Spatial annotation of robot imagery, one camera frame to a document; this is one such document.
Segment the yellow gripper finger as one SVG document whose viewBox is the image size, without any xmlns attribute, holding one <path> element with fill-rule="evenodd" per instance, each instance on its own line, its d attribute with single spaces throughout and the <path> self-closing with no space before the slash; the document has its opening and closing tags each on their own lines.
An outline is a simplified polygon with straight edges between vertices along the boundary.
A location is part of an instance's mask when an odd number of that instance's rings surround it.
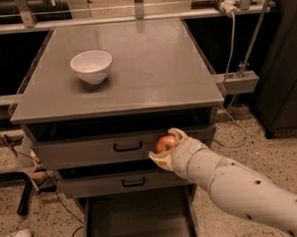
<svg viewBox="0 0 297 237">
<path fill-rule="evenodd" d="M 183 141 L 188 139 L 188 135 L 185 131 L 181 130 L 180 128 L 170 128 L 168 133 L 173 137 L 173 144 L 178 146 Z"/>
<path fill-rule="evenodd" d="M 156 154 L 153 151 L 151 151 L 148 154 L 148 157 L 153 161 L 153 163 L 155 163 L 158 167 L 165 169 L 167 171 L 173 171 L 173 167 L 171 165 L 171 156 L 172 156 L 171 150 L 160 152 L 159 154 Z"/>
</svg>

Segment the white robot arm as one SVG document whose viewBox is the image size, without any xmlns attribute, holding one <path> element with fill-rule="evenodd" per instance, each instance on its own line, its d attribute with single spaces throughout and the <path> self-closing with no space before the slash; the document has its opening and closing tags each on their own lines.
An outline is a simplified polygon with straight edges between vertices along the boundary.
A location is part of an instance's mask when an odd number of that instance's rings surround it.
<svg viewBox="0 0 297 237">
<path fill-rule="evenodd" d="M 297 237 L 297 194 L 179 128 L 170 128 L 155 147 L 148 156 L 158 167 L 204 189 L 224 212 Z"/>
</svg>

